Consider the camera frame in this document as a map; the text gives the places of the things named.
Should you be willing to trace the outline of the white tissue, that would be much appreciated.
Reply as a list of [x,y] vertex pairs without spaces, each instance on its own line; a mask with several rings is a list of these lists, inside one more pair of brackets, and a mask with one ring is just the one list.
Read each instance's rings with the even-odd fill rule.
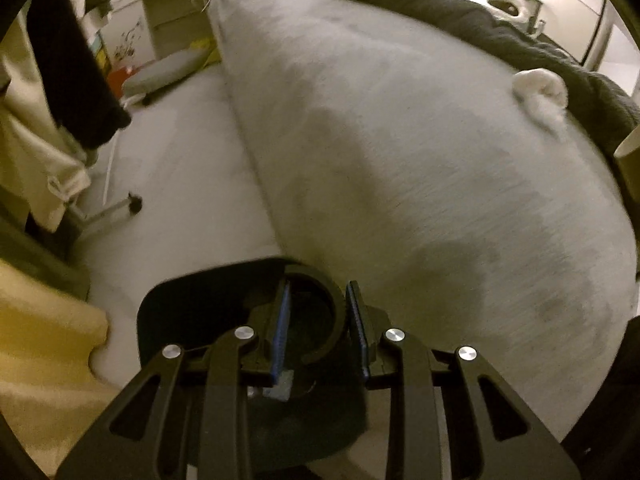
[[565,130],[568,90],[558,74],[545,68],[522,70],[512,77],[512,91],[536,124],[554,134]]

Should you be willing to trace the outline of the black plastic hook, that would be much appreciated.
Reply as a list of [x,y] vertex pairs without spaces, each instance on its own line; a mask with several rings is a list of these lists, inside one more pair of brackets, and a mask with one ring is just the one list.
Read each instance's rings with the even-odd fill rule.
[[296,370],[327,358],[343,333],[344,295],[330,278],[311,266],[285,268],[288,285],[288,329],[284,364]]

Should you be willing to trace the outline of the brown tape roll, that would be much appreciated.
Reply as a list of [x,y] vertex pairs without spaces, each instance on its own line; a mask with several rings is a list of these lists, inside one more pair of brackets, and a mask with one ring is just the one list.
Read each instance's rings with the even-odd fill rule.
[[616,148],[614,158],[629,192],[639,194],[640,126],[634,128]]

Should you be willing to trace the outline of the black trash bin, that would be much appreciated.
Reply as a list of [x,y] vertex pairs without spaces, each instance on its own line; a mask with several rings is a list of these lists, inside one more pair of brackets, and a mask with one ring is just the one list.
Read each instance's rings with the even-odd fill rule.
[[320,460],[364,433],[366,395],[344,294],[295,260],[235,263],[156,285],[138,311],[140,362],[176,344],[207,363],[207,348],[242,326],[254,332],[236,367],[257,391],[246,409],[255,470]]

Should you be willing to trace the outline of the clothes rack wheeled base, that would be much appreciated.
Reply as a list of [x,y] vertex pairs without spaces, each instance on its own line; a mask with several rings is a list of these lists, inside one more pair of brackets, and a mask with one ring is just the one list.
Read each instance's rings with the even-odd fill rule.
[[117,211],[126,209],[130,216],[136,216],[140,214],[143,208],[143,198],[141,195],[129,192],[126,197],[122,198],[118,202],[110,203],[108,198],[110,197],[110,189],[112,187],[112,180],[114,177],[115,159],[118,151],[118,141],[120,138],[120,132],[117,131],[113,139],[110,142],[110,151],[108,152],[106,169],[104,172],[104,182],[101,195],[102,207],[99,211],[93,214],[87,214],[78,206],[78,198],[72,198],[65,204],[66,211],[70,215],[75,223],[80,228],[88,228],[96,222],[99,222],[106,217],[114,214]]

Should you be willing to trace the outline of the grey bed with blanket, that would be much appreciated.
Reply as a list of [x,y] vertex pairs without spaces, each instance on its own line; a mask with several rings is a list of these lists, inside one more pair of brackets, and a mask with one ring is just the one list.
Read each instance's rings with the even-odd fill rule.
[[538,127],[509,66],[349,0],[213,0],[283,251],[428,346],[469,344],[555,437],[637,307],[634,229],[584,130]]

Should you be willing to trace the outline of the cream hanging garment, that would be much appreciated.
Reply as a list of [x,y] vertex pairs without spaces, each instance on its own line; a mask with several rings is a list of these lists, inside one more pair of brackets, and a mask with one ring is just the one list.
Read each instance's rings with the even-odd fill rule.
[[84,150],[52,117],[20,11],[1,40],[1,187],[54,232],[90,185]]

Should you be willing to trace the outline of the dark grey fleece duvet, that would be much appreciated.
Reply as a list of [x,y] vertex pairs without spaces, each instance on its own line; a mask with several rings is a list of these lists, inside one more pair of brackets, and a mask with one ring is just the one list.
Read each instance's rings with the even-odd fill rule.
[[567,110],[603,155],[616,148],[639,125],[639,107],[607,76],[587,70],[559,48],[526,35],[484,6],[470,0],[352,0],[432,25],[477,47],[514,70],[544,68],[562,78]]

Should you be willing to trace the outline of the grey floor cushion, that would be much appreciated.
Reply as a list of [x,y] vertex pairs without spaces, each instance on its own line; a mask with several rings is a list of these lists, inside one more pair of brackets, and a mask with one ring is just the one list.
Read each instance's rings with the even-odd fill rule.
[[197,72],[210,50],[184,49],[138,70],[122,84],[125,98],[147,96]]

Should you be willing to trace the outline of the black hanging garment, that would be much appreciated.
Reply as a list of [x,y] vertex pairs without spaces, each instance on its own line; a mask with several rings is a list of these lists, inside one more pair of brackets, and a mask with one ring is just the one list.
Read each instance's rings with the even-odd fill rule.
[[110,142],[131,117],[113,96],[70,0],[30,0],[26,29],[48,107],[85,150]]

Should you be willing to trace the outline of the white dressing table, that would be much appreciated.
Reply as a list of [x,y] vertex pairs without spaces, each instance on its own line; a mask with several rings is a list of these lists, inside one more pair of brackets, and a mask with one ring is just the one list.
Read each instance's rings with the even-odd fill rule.
[[213,36],[209,0],[111,0],[99,35],[111,68],[139,68]]

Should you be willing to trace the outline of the white sliding wardrobe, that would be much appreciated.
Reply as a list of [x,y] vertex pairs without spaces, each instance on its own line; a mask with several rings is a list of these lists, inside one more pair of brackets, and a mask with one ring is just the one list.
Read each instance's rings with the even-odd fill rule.
[[639,99],[639,47],[610,0],[539,0],[542,34]]

